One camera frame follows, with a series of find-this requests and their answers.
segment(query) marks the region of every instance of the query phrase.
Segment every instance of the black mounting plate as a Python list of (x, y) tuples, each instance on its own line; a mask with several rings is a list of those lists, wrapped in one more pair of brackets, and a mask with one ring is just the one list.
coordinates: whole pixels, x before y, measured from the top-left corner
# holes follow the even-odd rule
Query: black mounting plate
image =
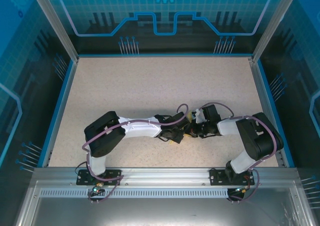
[[(99, 177), (108, 179), (121, 176), (121, 170), (106, 170), (103, 174), (99, 175)], [(92, 177), (90, 172), (87, 169), (79, 170), (78, 176), (76, 178), (76, 185), (89, 185), (95, 186), (100, 181), (95, 177)], [(105, 186), (114, 186), (118, 180), (104, 182)]]
[(248, 181), (244, 178), (244, 176), (248, 176), (249, 178), (252, 177), (250, 179), (250, 185), (255, 184), (255, 179), (253, 178), (252, 172), (245, 171), (237, 174), (237, 176), (233, 179), (233, 182), (229, 182), (224, 169), (213, 168), (209, 171), (211, 186), (246, 186), (248, 185)]

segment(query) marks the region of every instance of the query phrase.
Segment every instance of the perforated metal strip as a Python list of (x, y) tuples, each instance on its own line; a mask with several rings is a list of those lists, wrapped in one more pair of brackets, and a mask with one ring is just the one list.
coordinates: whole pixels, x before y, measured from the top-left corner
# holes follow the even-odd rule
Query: perforated metal strip
[[(86, 198), (91, 189), (46, 188), (42, 189), (40, 197)], [(111, 188), (96, 196), (104, 197)], [(227, 198), (225, 188), (118, 188), (110, 196), (112, 198)]]

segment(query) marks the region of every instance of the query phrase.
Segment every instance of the metal post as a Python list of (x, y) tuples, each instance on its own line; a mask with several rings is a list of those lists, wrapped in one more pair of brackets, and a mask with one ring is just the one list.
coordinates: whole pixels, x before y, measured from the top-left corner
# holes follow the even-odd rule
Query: metal post
[(292, 1), (293, 0), (281, 0), (280, 1), (277, 9), (275, 10), (275, 12), (274, 12), (269, 24), (268, 24), (268, 26), (266, 27), (266, 30), (264, 31), (262, 37), (260, 38), (260, 41), (258, 42), (258, 44), (253, 52), (253, 55), (252, 55), (253, 62), (257, 62), (259, 60), (259, 58), (261, 57), (263, 51), (267, 47), (267, 44), (269, 43), (271, 37), (275, 33), (278, 25), (280, 24), (283, 16), (287, 12)]
[(69, 36), (67, 35), (67, 32), (65, 31), (58, 15), (56, 14), (52, 4), (50, 3), (49, 0), (36, 0), (36, 1), (39, 3), (43, 13), (45, 14), (46, 18), (48, 19), (49, 23), (51, 24), (58, 38), (60, 39), (63, 47), (65, 48), (66, 52), (70, 56), (71, 60), (77, 63), (79, 56)]

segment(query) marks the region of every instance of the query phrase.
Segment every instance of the beige speckled tabletop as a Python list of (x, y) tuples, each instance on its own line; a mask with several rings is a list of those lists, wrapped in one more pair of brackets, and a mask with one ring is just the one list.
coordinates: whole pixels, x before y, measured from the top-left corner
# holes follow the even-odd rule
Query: beige speckled tabletop
[[(235, 115), (262, 111), (247, 58), (81, 58), (76, 69), (49, 166), (85, 161), (83, 130), (108, 111), (128, 118), (174, 115), (217, 101)], [(221, 118), (229, 112), (217, 106)], [(244, 149), (238, 135), (185, 137), (181, 144), (156, 138), (122, 140), (108, 154), (107, 167), (219, 167)], [(278, 166), (275, 157), (261, 166)]]

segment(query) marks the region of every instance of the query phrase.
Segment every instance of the robotic arm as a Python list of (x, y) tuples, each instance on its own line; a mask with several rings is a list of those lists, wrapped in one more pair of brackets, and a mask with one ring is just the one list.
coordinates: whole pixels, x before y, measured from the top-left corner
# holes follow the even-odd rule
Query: robotic arm
[[(144, 120), (149, 122), (171, 123), (181, 119), (183, 115), (182, 112), (174, 116), (155, 115), (154, 117)], [(274, 144), (269, 133), (253, 119), (231, 117), (221, 120), (214, 105), (196, 109), (191, 115), (191, 121), (185, 117), (180, 122), (170, 126), (137, 122), (120, 126), (104, 134), (89, 144), (89, 164), (93, 173), (95, 175), (104, 173), (107, 154), (110, 153), (121, 140), (130, 137), (148, 136), (159, 138), (162, 141), (172, 140), (180, 143), (184, 134), (202, 139), (212, 136), (239, 134), (244, 145), (244, 151), (237, 158), (226, 164), (225, 173), (230, 182), (240, 173), (247, 171), (257, 161), (270, 155), (274, 149)], [(282, 149), (284, 146), (283, 140), (267, 117), (263, 113), (255, 114), (253, 117), (262, 121), (271, 130), (276, 139), (277, 150)], [(132, 119), (118, 117), (116, 112), (109, 111), (85, 129), (86, 141), (103, 132), (105, 128), (110, 128), (130, 120)]]

